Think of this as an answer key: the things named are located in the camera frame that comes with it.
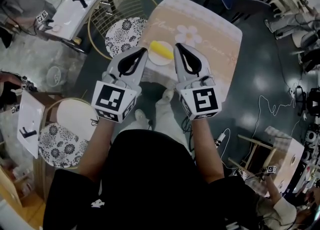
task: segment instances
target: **tablecloth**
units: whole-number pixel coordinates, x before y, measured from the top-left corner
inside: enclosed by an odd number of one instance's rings
[[[214,12],[190,0],[163,0],[148,19],[138,46],[152,41],[178,42],[195,47],[209,62],[214,82],[224,101],[236,68],[242,32]],[[178,81],[175,63],[158,66],[147,61],[141,81],[173,89]]]
[[[274,137],[273,147],[276,152],[269,166],[276,166],[276,174],[271,177],[279,192],[285,192],[301,159],[304,147],[289,135],[269,126],[265,133]],[[257,177],[245,183],[261,196],[269,196],[266,183]]]

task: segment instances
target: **sink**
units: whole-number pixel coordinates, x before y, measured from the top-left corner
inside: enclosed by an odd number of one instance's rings
[[[42,116],[45,106],[34,98],[30,93],[23,90],[21,96],[17,138],[20,143],[37,159],[38,158],[38,137]],[[25,128],[27,132],[36,131],[36,135],[24,138],[20,129]]]
[[[75,38],[97,0],[84,1],[88,5],[86,8],[79,1],[65,0],[53,16],[54,22],[49,24],[53,29],[46,33],[66,40]]]

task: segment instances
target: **dark green floor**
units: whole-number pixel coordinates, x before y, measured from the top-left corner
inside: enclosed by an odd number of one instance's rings
[[[220,12],[221,2],[212,0],[208,8],[214,12]],[[271,12],[269,15],[252,16],[247,21],[237,24],[242,30],[243,38],[232,84],[227,99],[222,105],[222,112],[209,119],[211,131],[215,138],[224,129],[229,128],[231,130],[228,148],[223,156],[225,162],[227,162],[228,157],[240,161],[248,153],[249,144],[240,144],[237,134],[252,136],[259,114],[259,95],[264,95],[269,100],[271,107],[273,104],[278,107],[279,104],[290,103],[291,98],[287,93],[288,87],[282,77],[279,58],[283,65],[283,75],[290,87],[301,78],[297,56],[290,55],[290,52],[296,50],[291,37],[276,41],[265,27],[264,18],[271,19]],[[103,39],[98,40],[98,42],[99,46],[105,49]],[[277,46],[281,48],[279,58]],[[101,79],[102,72],[107,69],[107,66],[108,61],[94,49],[91,49],[74,87],[73,95],[80,97],[87,90],[85,99],[91,101],[95,83]],[[315,74],[303,74],[299,83],[303,85],[305,91],[308,91],[310,88],[317,86],[317,76]],[[135,109],[143,109],[147,117],[152,119],[155,117],[155,102],[160,99],[164,87],[152,83],[142,83],[141,86],[142,96],[139,97]],[[176,94],[171,104],[176,120],[181,123],[185,114]],[[298,111],[301,105],[297,103],[295,109],[292,106],[282,107],[276,117],[273,117],[269,112],[265,100],[262,99],[260,105],[261,115],[255,136],[262,138],[264,130],[270,125],[290,135],[294,124],[299,120]],[[134,114],[131,112],[124,123],[117,126],[116,130],[119,131],[127,126],[133,119]],[[293,137],[300,141],[304,137],[308,124],[313,121],[314,118],[310,116],[308,116],[306,122],[301,120],[293,132]],[[220,154],[223,152],[226,141],[227,139],[218,149]]]

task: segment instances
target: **black and white floral cushion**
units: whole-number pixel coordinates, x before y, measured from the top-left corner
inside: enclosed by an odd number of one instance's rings
[[[123,19],[113,24],[106,33],[104,43],[111,57],[137,46],[146,20],[140,17]]]
[[[51,123],[41,130],[39,153],[49,165],[68,168],[79,163],[87,144],[58,123]]]

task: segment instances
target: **checkered cloth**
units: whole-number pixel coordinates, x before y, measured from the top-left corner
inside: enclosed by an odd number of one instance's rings
[[[265,133],[267,133],[271,137],[274,137],[274,143],[273,143],[274,148],[284,153],[287,153],[291,144],[292,137],[271,126],[265,129]],[[245,180],[245,183],[261,196],[267,196],[268,189],[267,189],[266,183],[262,181],[260,178],[249,177],[247,180]]]

